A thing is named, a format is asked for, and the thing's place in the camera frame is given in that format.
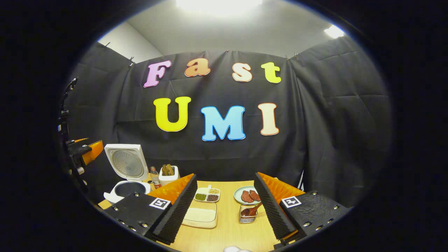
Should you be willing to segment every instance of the spice tray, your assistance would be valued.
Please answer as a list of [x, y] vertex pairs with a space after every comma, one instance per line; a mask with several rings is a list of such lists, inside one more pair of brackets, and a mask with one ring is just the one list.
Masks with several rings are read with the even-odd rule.
[[211, 185], [208, 185], [208, 187], [200, 187], [196, 190], [194, 200], [201, 202], [217, 202], [220, 200], [220, 196], [220, 189], [212, 188]]

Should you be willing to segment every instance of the bottle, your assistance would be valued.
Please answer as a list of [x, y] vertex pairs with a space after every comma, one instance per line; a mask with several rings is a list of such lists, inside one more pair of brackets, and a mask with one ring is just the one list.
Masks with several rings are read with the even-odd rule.
[[154, 188], [160, 188], [162, 185], [160, 184], [159, 180], [159, 173], [155, 170], [155, 167], [151, 166], [149, 175], [151, 176], [151, 180], [154, 184]]

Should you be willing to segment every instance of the wooden spoon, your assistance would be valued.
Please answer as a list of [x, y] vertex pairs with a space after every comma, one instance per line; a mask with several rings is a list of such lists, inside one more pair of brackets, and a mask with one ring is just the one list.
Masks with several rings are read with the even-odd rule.
[[257, 211], [257, 209], [262, 205], [263, 203], [260, 202], [260, 204], [258, 204], [255, 207], [252, 208], [246, 208], [243, 211], [241, 211], [241, 216], [254, 216], [255, 212]]

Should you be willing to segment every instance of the meat slice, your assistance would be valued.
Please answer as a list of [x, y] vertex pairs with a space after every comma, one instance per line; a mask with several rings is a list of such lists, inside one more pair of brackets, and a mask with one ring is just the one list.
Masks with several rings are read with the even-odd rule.
[[249, 196], [251, 199], [253, 199], [255, 201], [261, 201], [260, 196], [258, 196], [258, 194], [254, 190], [251, 190], [249, 192]]
[[241, 200], [247, 203], [252, 203], [254, 200], [250, 197], [248, 191], [243, 191], [243, 194], [241, 195]]

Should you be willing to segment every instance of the table surface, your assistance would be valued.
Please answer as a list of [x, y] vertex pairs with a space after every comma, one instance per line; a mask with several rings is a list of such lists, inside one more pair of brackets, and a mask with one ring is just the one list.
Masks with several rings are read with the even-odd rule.
[[[175, 242], [165, 245], [183, 252], [221, 252], [229, 246], [237, 246], [252, 252], [267, 252], [274, 250], [274, 244], [280, 243], [274, 235], [266, 216], [264, 206], [258, 208], [258, 216], [253, 223], [239, 223], [238, 203], [233, 197], [236, 189], [244, 186], [253, 186], [254, 181], [237, 182], [209, 182], [198, 181], [198, 187], [207, 187], [221, 190], [220, 200], [217, 204], [218, 222], [213, 229], [203, 229], [181, 225]], [[111, 204], [103, 200], [98, 204], [106, 209]]]

